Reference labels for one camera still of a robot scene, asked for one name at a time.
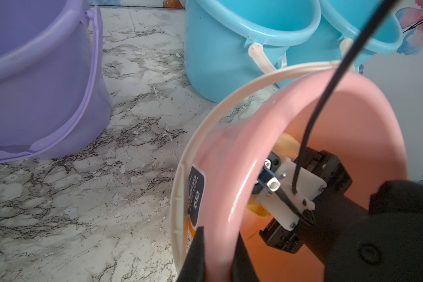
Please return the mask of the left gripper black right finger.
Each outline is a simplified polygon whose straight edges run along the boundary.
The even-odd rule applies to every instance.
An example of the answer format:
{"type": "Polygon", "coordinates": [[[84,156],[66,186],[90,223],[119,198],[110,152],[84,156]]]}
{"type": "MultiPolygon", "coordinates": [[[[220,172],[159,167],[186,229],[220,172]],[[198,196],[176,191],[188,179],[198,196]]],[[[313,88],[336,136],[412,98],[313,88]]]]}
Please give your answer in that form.
{"type": "Polygon", "coordinates": [[[259,282],[243,239],[238,239],[231,268],[233,282],[259,282]]]}

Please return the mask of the pink plastic bucket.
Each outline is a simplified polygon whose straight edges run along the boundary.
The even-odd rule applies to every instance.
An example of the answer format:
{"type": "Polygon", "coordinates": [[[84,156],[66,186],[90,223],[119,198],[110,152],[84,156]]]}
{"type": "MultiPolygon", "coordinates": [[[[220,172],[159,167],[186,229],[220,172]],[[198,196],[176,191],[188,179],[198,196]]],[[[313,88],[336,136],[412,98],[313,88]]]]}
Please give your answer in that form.
{"type": "MultiPolygon", "coordinates": [[[[242,235],[264,281],[286,264],[288,281],[319,281],[324,268],[310,250],[282,254],[262,246],[255,231],[266,218],[247,210],[256,176],[282,133],[302,140],[307,122],[337,61],[291,66],[239,88],[210,112],[189,141],[177,167],[170,201],[171,245],[177,269],[188,235],[204,227],[205,279],[228,282],[242,235]]],[[[346,73],[311,133],[308,145],[336,154],[349,170],[349,198],[363,207],[384,182],[407,178],[407,155],[394,111],[366,77],[346,73]]]]}

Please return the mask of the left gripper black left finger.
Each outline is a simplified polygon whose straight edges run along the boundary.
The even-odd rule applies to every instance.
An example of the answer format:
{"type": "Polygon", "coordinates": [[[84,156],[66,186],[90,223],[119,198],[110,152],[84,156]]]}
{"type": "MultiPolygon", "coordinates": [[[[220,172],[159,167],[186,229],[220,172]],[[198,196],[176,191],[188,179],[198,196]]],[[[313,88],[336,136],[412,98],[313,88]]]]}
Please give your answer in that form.
{"type": "Polygon", "coordinates": [[[205,278],[205,248],[204,227],[196,230],[195,237],[177,278],[177,282],[204,282],[205,278]]]}

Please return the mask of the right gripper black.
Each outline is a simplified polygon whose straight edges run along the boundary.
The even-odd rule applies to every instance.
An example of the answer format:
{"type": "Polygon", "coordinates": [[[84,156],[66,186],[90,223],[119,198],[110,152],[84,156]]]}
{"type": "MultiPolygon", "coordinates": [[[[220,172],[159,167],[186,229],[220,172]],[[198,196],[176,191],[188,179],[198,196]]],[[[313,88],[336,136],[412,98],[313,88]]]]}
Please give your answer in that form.
{"type": "Polygon", "coordinates": [[[306,150],[304,168],[326,182],[315,225],[284,229],[272,220],[260,236],[269,247],[296,253],[307,246],[327,282],[423,282],[423,185],[390,180],[363,208],[345,196],[352,180],[340,159],[306,150]]]}

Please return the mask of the purple plastic bucket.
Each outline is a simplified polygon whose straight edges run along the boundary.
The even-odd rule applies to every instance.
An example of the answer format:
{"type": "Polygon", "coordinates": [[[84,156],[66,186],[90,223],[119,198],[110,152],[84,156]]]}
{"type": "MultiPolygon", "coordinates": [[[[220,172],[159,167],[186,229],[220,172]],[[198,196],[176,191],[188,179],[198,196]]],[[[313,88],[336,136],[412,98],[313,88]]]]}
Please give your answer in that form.
{"type": "Polygon", "coordinates": [[[101,10],[88,1],[0,1],[0,163],[74,154],[112,106],[101,10]]]}

